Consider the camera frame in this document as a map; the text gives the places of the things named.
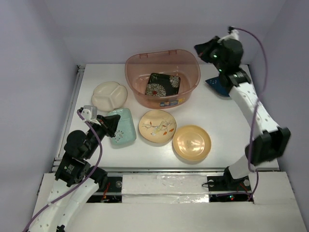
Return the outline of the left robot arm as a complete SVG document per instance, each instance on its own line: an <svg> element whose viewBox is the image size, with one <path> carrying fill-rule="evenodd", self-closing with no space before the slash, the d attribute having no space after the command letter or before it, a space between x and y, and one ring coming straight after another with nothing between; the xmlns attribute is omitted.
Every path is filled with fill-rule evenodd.
<svg viewBox="0 0 309 232"><path fill-rule="evenodd" d="M102 139L115 136L119 115L100 116L85 107L77 111L89 127L87 132L75 130L67 136L65 154L55 173L46 205L24 228L26 232L66 232L85 203L96 192L106 188L107 172L97 162L88 163L98 149L102 156Z"/></svg>

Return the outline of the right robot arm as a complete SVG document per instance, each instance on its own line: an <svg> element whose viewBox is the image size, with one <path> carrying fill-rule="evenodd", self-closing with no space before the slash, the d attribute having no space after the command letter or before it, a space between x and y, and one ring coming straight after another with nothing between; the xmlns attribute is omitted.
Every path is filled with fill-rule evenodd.
<svg viewBox="0 0 309 232"><path fill-rule="evenodd" d="M291 132L269 115L256 94L253 81L240 67L243 46L239 39L215 36L195 45L194 49L202 61L217 69L220 85L237 104L251 129L244 155L214 181L215 185L232 190L260 164L282 157Z"/></svg>

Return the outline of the black floral square plate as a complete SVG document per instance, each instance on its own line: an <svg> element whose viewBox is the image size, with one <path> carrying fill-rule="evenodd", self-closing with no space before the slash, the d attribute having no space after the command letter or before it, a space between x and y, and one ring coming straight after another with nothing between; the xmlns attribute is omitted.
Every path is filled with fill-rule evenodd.
<svg viewBox="0 0 309 232"><path fill-rule="evenodd" d="M167 97L179 93L181 78L174 75L151 73L146 85L145 95Z"/></svg>

